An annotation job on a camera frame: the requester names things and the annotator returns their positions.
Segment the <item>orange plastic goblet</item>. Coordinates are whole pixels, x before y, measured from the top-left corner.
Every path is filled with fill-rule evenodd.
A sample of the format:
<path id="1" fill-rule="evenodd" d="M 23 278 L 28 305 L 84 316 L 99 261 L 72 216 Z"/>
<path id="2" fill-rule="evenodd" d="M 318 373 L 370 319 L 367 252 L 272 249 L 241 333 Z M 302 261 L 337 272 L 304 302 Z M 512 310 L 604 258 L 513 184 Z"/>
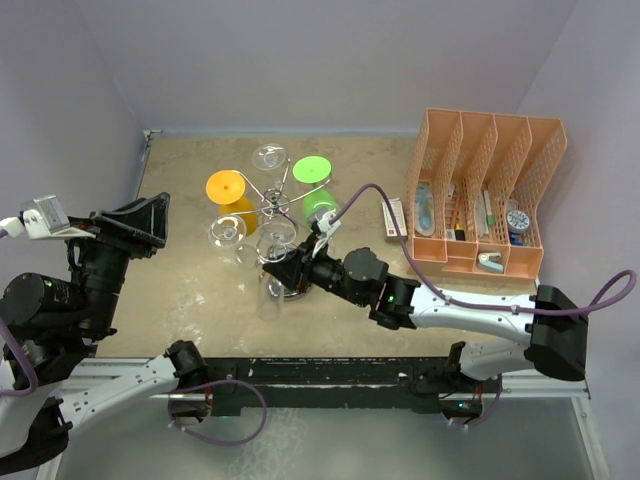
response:
<path id="1" fill-rule="evenodd" d="M 219 214 L 237 214 L 246 225 L 247 235 L 257 229 L 254 204 L 246 194 L 247 181 L 235 170 L 219 170 L 212 174 L 205 186 L 210 201 L 219 207 Z"/>

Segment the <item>clear tall glass back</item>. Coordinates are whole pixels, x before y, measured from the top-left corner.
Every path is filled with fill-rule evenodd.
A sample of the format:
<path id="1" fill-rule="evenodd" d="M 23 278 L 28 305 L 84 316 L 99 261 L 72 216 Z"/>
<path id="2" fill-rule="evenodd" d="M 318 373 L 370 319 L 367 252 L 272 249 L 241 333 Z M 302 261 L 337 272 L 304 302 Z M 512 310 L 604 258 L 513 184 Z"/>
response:
<path id="1" fill-rule="evenodd" d="M 257 250 L 247 242 L 247 235 L 246 223 L 236 214 L 219 215 L 207 230 L 217 258 L 244 271 L 253 270 L 258 264 Z"/>

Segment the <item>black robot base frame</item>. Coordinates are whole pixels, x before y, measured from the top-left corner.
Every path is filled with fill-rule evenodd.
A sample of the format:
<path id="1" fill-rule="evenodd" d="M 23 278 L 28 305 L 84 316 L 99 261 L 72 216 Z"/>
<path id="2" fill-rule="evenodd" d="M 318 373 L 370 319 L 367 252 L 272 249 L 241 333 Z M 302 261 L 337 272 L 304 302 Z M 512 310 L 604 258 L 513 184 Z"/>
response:
<path id="1" fill-rule="evenodd" d="M 478 417 L 482 402 L 500 387 L 495 379 L 461 375 L 445 357 L 208 357 L 178 383 L 193 395 L 207 392 L 212 416 L 265 405 Z"/>

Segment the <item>green plastic goblet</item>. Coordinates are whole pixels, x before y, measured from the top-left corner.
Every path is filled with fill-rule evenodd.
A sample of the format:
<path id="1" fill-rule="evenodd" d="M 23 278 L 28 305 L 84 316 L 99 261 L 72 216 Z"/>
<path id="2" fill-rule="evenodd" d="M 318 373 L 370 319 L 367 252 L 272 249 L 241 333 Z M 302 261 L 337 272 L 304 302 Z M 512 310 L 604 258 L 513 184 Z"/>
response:
<path id="1" fill-rule="evenodd" d="M 318 213 L 339 209 L 330 191 L 332 172 L 331 162 L 319 155 L 303 157 L 293 166 L 295 190 L 291 206 L 307 231 L 311 230 Z"/>

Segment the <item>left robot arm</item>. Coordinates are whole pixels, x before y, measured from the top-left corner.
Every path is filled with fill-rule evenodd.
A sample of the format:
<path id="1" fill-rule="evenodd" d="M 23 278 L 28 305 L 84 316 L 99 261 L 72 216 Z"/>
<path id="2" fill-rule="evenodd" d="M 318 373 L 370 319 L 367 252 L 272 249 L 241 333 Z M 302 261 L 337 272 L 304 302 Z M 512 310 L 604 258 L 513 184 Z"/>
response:
<path id="1" fill-rule="evenodd" d="M 111 388 L 68 398 L 55 392 L 112 326 L 131 261 L 165 247 L 170 195 L 139 198 L 86 217 L 64 213 L 48 195 L 22 204 L 1 222 L 2 236 L 66 245 L 67 280 L 27 272 L 1 294 L 1 472 L 39 467 L 60 455 L 81 429 L 137 399 L 180 388 L 194 392 L 206 363 L 191 341 L 176 341 Z"/>

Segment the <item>clear wine glass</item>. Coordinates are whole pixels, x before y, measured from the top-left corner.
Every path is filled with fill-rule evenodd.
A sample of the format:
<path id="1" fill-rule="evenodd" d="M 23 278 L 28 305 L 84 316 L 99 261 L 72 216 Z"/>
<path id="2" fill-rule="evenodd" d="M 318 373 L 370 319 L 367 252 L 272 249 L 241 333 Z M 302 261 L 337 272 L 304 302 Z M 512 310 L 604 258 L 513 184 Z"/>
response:
<path id="1" fill-rule="evenodd" d="M 268 143 L 258 147 L 251 156 L 252 165 L 261 171 L 273 171 L 287 168 L 290 163 L 289 152 L 276 143 Z"/>
<path id="2" fill-rule="evenodd" d="M 269 270 L 287 257 L 296 240 L 297 227 L 286 217 L 274 217 L 258 229 L 257 253 L 262 267 L 259 275 L 257 316 L 272 322 L 279 318 L 284 304 L 285 286 Z"/>

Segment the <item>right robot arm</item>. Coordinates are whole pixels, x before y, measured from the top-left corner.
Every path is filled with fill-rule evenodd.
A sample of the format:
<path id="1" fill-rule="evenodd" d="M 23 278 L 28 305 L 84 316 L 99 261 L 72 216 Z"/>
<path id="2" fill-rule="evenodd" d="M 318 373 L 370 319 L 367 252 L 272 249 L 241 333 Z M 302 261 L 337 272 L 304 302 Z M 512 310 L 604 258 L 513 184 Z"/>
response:
<path id="1" fill-rule="evenodd" d="M 263 269 L 297 293 L 315 286 L 366 308 L 371 320 L 389 330 L 450 328 L 489 336 L 487 342 L 452 346 L 444 376 L 456 391 L 524 370 L 567 382 L 586 377 L 588 318 L 564 313 L 573 305 L 555 287 L 512 296 L 431 288 L 390 273 L 367 247 L 337 259 L 312 240 Z"/>

